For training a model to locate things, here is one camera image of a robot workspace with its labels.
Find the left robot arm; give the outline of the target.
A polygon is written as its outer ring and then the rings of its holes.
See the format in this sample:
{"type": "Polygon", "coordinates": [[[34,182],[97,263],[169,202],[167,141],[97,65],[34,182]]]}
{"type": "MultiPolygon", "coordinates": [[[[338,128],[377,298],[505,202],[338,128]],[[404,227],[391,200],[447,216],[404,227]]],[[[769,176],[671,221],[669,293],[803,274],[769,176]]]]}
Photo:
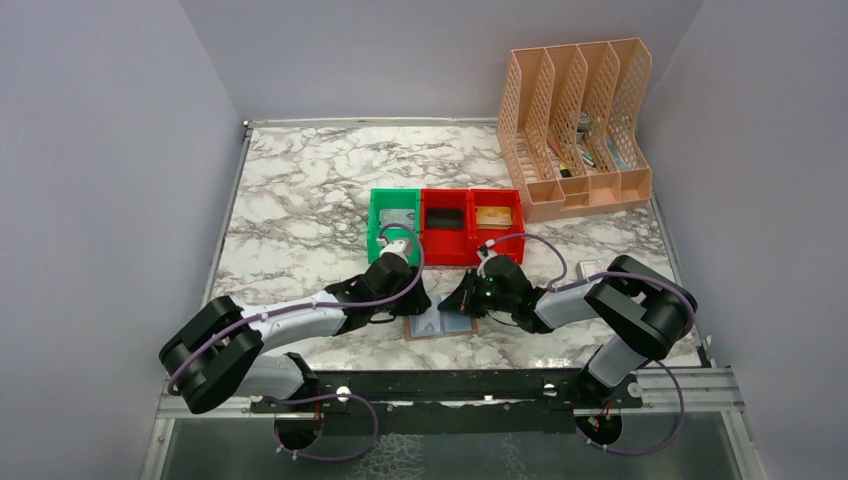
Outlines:
{"type": "Polygon", "coordinates": [[[272,350],[310,338],[343,335],[383,313],[418,315],[432,305],[422,271],[396,253],[368,269],[300,299],[270,306],[239,306],[229,296],[209,301],[160,350],[169,380],[193,414],[233,396],[260,396],[290,410],[306,408],[319,379],[297,353],[272,350]]]}

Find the tan leather card holder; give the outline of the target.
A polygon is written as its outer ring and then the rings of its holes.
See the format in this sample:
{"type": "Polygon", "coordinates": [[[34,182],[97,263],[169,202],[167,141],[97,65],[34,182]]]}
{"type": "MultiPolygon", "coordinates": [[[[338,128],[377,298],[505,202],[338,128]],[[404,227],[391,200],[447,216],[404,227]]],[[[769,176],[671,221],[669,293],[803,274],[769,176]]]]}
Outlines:
{"type": "Polygon", "coordinates": [[[442,312],[438,304],[444,294],[431,297],[432,305],[419,315],[404,318],[404,337],[407,341],[472,335],[478,331],[475,319],[450,312],[442,312]]]}

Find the red plastic bin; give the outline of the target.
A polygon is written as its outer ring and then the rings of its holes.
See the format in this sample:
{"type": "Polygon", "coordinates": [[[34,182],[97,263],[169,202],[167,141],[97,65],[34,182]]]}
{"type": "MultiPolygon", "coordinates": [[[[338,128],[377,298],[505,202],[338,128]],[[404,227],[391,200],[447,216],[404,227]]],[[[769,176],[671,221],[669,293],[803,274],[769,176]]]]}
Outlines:
{"type": "Polygon", "coordinates": [[[421,240],[426,263],[469,264],[469,192],[467,189],[422,189],[421,240]]]}
{"type": "Polygon", "coordinates": [[[462,265],[477,265],[478,249],[489,240],[524,232],[521,199],[512,189],[466,189],[464,192],[462,265]]]}

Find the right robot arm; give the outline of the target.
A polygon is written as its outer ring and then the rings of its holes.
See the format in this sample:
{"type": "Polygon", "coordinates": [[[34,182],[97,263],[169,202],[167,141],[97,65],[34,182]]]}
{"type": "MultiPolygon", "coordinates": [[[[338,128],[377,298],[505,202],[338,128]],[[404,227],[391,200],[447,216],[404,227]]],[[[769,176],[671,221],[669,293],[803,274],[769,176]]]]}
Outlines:
{"type": "Polygon", "coordinates": [[[614,335],[580,370],[574,388],[585,404],[600,407],[632,371],[667,357],[692,330],[698,303],[689,291],[628,255],[553,290],[532,284],[517,263],[497,255],[469,269],[438,309],[469,318],[507,313],[531,334],[603,320],[614,335]]]}

